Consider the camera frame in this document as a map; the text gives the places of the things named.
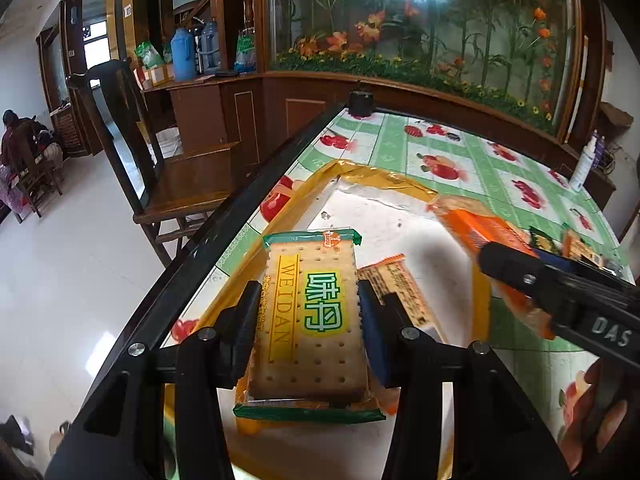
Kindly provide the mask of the person's right hand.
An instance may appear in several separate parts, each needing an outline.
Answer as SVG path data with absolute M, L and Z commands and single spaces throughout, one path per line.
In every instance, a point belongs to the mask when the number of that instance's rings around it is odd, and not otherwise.
M 602 368 L 602 360 L 597 359 L 582 380 L 574 383 L 574 396 L 565 410 L 565 431 L 559 447 L 571 474 L 577 474 L 593 456 L 606 453 L 629 410 L 629 402 L 616 398 L 611 385 L 600 386 L 604 378 Z

